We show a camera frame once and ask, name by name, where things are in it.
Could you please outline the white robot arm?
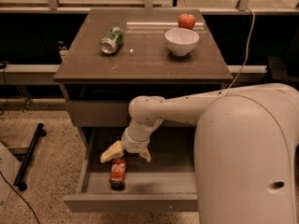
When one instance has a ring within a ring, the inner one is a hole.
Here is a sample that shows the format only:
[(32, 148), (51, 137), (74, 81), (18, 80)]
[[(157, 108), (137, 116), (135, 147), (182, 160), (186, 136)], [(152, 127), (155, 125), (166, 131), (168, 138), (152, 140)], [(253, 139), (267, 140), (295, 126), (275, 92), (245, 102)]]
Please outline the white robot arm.
[(148, 159), (150, 135), (163, 121), (190, 124), (200, 224), (296, 224), (296, 89), (271, 83), (172, 99), (138, 96), (129, 114), (102, 162), (124, 153)]

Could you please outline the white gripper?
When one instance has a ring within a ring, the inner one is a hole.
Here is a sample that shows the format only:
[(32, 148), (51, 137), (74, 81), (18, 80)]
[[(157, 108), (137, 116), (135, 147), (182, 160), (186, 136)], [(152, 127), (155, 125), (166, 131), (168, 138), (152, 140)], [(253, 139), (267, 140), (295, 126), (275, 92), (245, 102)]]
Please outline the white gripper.
[(105, 152), (102, 153), (100, 162), (104, 163), (122, 157), (124, 150), (129, 153), (139, 153), (141, 158), (145, 159), (147, 162), (151, 162), (151, 156), (148, 150), (149, 142), (149, 140), (136, 141), (129, 135), (128, 130), (125, 130), (121, 140), (116, 141)]

